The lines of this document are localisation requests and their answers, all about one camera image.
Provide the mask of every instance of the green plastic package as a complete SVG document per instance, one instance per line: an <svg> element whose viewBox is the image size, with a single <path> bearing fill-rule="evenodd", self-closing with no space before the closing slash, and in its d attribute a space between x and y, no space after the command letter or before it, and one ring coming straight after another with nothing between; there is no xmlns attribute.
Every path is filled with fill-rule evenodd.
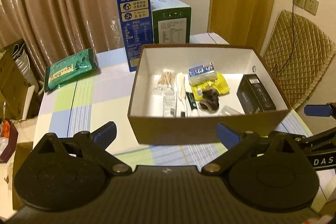
<svg viewBox="0 0 336 224"><path fill-rule="evenodd" d="M46 68L44 91L56 89L69 83L76 76L96 68L97 63L91 48L64 58Z"/></svg>

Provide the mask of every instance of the yellow packet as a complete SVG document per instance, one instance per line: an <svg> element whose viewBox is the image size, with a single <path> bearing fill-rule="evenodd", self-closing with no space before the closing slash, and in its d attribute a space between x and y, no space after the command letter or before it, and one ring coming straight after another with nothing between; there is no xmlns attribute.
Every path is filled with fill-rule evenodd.
<svg viewBox="0 0 336 224"><path fill-rule="evenodd" d="M219 72L217 72L216 80L209 80L204 83L191 86L191 90L194 94L196 101L203 100L202 90L208 90L211 88L218 90L220 95L227 94L230 92L230 88L226 83L224 76Z"/></svg>

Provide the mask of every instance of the quilted cushion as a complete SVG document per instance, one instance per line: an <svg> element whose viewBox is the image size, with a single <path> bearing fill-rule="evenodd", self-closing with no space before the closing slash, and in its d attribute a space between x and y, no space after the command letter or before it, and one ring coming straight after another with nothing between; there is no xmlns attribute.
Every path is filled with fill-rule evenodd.
<svg viewBox="0 0 336 224"><path fill-rule="evenodd" d="M296 109L314 90L336 52L335 43L313 22L294 14L295 46L292 52L292 13L282 10L264 51L269 69L276 76L290 104Z"/></svg>

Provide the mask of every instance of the orange object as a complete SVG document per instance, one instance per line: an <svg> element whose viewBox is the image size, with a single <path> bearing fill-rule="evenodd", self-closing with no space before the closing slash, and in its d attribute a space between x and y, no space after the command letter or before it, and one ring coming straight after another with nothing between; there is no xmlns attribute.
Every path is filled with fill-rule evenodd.
<svg viewBox="0 0 336 224"><path fill-rule="evenodd" d="M2 134L4 137L9 138L9 130L11 129L11 126L7 120L4 121L2 126Z"/></svg>

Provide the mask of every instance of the bundle of cotton swabs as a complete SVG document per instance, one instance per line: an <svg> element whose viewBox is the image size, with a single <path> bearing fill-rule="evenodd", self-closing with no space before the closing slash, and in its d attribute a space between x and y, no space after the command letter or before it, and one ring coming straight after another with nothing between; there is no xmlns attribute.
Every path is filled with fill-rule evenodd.
<svg viewBox="0 0 336 224"><path fill-rule="evenodd" d="M172 90L171 81L174 77L174 71L170 69L164 69L160 78L157 80L154 89L156 90Z"/></svg>

